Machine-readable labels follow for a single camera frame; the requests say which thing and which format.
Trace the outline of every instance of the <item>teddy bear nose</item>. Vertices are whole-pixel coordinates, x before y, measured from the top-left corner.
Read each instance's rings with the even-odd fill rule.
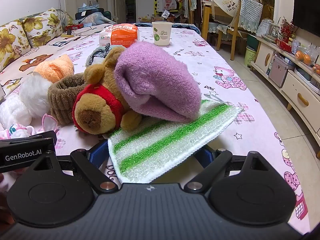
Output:
[[[101,114],[97,111],[82,110],[79,117],[91,129],[99,129],[101,125]]]

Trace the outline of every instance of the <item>metal screw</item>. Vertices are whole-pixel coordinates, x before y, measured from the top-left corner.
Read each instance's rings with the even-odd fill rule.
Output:
[[[202,188],[202,184],[200,182],[193,181],[193,182],[189,182],[187,184],[187,187],[191,190],[198,190]]]
[[[111,189],[114,189],[115,187],[116,187],[116,184],[110,181],[105,181],[100,184],[100,188],[105,190],[111,190]]]

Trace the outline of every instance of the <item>television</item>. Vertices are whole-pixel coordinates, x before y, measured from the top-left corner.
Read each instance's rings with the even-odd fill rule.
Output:
[[[320,37],[320,0],[294,0],[293,24]]]

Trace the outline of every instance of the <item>pink towel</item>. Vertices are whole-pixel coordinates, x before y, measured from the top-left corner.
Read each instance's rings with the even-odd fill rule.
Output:
[[[137,42],[118,58],[116,84],[136,112],[175,122],[198,117],[201,92],[187,65],[149,42]]]

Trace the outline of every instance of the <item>paper cup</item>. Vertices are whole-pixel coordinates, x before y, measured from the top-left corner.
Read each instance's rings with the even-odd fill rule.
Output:
[[[153,39],[157,46],[168,46],[170,44],[172,23],[170,22],[153,22]]]

